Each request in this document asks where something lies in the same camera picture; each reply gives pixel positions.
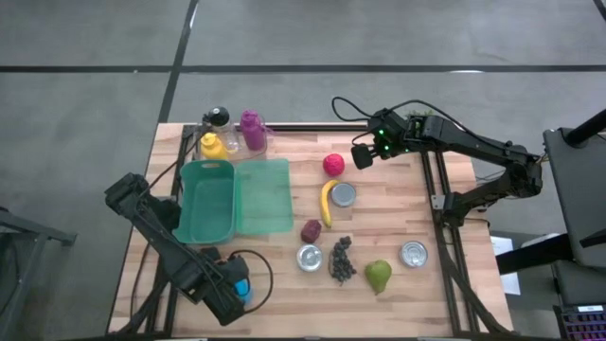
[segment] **concrete floor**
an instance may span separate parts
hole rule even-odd
[[[188,4],[0,0],[0,66],[172,65]],[[589,65],[606,61],[605,37],[591,0],[202,0],[184,64]],[[218,104],[257,108],[268,121],[335,121],[334,95],[369,111],[419,98],[540,153],[543,130],[606,105],[605,76],[182,74],[168,121],[198,121]],[[79,233],[71,249],[49,247],[20,340],[104,333],[129,224],[102,192],[145,171],[168,80],[168,72],[0,73],[0,206]],[[474,166],[478,175],[494,170]],[[492,207],[492,229],[562,232],[547,169],[544,180],[541,196]],[[525,301],[509,301],[516,329],[557,336],[550,307]]]

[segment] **green pear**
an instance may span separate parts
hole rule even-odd
[[[366,266],[364,273],[375,295],[385,290],[385,285],[391,278],[391,266],[387,260],[377,260]]]

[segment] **wooden table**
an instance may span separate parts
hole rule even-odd
[[[173,123],[158,126],[148,180],[154,179],[176,159],[182,128],[183,124]],[[402,337],[451,334],[420,156],[413,153],[387,161],[376,160],[374,166],[357,170],[349,153],[351,138],[356,134],[277,133],[270,137],[267,158],[284,157],[290,161],[294,228],[283,234],[237,236],[219,248],[224,255],[239,248],[251,248],[263,254],[274,268],[274,293],[260,310],[227,327],[219,325],[204,303],[193,305],[179,297],[174,336]],[[343,286],[330,277],[326,262],[316,273],[303,273],[295,261],[296,250],[302,244],[299,237],[301,228],[309,219],[320,219],[319,193],[328,180],[322,171],[322,159],[328,153],[343,155],[347,165],[340,179],[351,183],[357,190],[357,199],[352,207],[331,208],[334,226],[332,230],[323,230],[316,242],[327,255],[340,237],[351,236],[353,245],[348,254],[359,274]],[[446,153],[445,159],[453,191],[475,187],[469,157]],[[439,184],[437,171],[434,171],[434,176]],[[169,195],[171,181],[172,173],[169,173],[152,189],[152,194]],[[486,224],[467,221],[460,232],[473,289],[496,319],[511,328]],[[429,260],[424,267],[413,270],[401,263],[399,250],[408,241],[419,241],[427,247]],[[110,331],[119,329],[129,319],[134,277],[145,245],[145,239],[134,230]],[[151,250],[136,293],[139,304],[152,287],[157,259],[157,254]],[[363,273],[367,263],[379,259],[389,261],[393,276],[387,289],[375,296]],[[267,270],[254,257],[246,256],[246,261],[251,270],[255,304],[265,296],[268,288]],[[457,295],[457,304],[465,329],[467,323],[460,295]],[[163,308],[160,309],[160,318],[164,315]]]

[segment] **dark grapes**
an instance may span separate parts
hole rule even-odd
[[[345,252],[350,246],[351,237],[342,237],[339,239],[339,242],[334,245],[330,253],[330,276],[341,282],[341,284],[357,274],[356,269],[353,268],[353,265]]]

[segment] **yellow banana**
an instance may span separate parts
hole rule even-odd
[[[334,185],[338,184],[338,180],[330,180],[328,183],[324,184],[322,187],[322,194],[320,194],[320,208],[322,211],[322,220],[327,228],[332,227],[332,218],[330,217],[329,211],[329,192],[334,187]]]

